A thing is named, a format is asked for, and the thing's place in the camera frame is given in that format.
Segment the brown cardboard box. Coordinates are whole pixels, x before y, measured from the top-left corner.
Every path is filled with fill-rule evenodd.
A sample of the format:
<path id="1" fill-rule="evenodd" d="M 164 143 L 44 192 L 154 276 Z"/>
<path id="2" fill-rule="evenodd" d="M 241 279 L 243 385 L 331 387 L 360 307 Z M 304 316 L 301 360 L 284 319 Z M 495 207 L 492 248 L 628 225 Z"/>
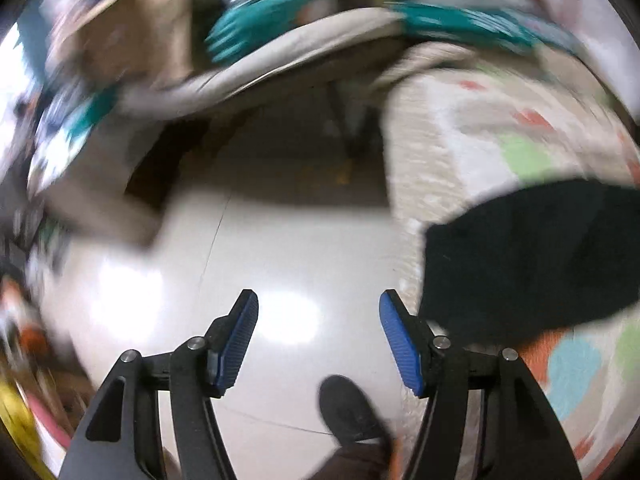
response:
<path id="1" fill-rule="evenodd" d="M 194 72 L 191 0 L 86 3 L 52 37 L 49 61 L 76 62 L 95 84 L 180 84 Z"/>

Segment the black pants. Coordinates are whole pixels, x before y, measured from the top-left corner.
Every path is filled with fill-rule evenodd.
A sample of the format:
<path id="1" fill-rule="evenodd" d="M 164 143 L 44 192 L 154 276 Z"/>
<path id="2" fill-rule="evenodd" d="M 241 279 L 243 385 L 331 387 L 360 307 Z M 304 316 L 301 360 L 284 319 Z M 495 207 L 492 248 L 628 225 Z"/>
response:
<path id="1" fill-rule="evenodd" d="M 424 234 L 420 318 L 459 344 L 519 344 L 639 300 L 639 191 L 592 179 L 521 188 Z"/>

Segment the black shoe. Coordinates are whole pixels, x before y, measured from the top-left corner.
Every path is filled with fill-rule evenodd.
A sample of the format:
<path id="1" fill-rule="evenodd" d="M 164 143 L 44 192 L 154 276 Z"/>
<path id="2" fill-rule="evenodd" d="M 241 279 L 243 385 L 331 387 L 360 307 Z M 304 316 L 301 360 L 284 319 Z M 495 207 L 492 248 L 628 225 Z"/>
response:
<path id="1" fill-rule="evenodd" d="M 369 398 L 345 376 L 331 375 L 322 380 L 318 409 L 326 428 L 341 446 L 392 443 L 385 422 L 378 417 Z"/>

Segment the patterned quilt bedspread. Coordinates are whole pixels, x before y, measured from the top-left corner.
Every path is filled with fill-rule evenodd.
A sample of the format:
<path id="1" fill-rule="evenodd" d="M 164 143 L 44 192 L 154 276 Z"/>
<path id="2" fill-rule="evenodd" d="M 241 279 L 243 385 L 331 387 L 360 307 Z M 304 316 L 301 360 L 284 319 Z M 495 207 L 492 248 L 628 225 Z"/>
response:
<path id="1" fill-rule="evenodd" d="M 547 47 L 529 58 L 424 42 L 372 82 L 401 232 L 399 295 L 416 312 L 424 232 L 492 196 L 562 178 L 639 180 L 639 151 L 596 77 Z M 523 349 L 582 475 L 624 457 L 639 417 L 639 310 L 552 330 Z"/>

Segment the beige cushioned lounge chair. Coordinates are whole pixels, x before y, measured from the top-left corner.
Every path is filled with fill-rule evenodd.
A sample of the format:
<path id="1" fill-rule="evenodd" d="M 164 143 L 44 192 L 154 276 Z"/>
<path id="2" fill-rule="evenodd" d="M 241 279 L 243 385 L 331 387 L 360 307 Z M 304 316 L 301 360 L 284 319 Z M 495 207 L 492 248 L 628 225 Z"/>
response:
<path id="1" fill-rule="evenodd" d="M 373 40 L 401 33 L 399 13 L 360 8 L 337 13 L 286 32 L 238 62 L 171 88 L 125 84 L 116 110 L 137 118 L 174 119 L 202 112 L 235 94 L 308 62 Z"/>

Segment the teal plush blanket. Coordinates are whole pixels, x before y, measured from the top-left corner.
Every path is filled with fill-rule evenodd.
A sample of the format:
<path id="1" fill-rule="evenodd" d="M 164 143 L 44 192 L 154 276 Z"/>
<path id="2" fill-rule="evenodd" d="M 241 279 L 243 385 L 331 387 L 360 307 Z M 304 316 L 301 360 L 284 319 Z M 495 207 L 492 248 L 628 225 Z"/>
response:
<path id="1" fill-rule="evenodd" d="M 205 40 L 210 60 L 238 62 L 296 27 L 299 13 L 311 0 L 257 0 L 224 11 Z"/>

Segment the green long box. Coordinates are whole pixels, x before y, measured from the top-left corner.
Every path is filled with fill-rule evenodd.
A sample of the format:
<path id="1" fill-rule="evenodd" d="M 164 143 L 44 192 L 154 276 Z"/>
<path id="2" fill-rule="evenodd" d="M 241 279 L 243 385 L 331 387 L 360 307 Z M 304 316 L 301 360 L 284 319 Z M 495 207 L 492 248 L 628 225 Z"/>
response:
<path id="1" fill-rule="evenodd" d="M 528 53 L 537 46 L 582 53 L 582 44 L 568 30 L 530 13 L 503 8 L 456 8 L 410 1 L 390 8 L 402 15 L 407 37 Z"/>

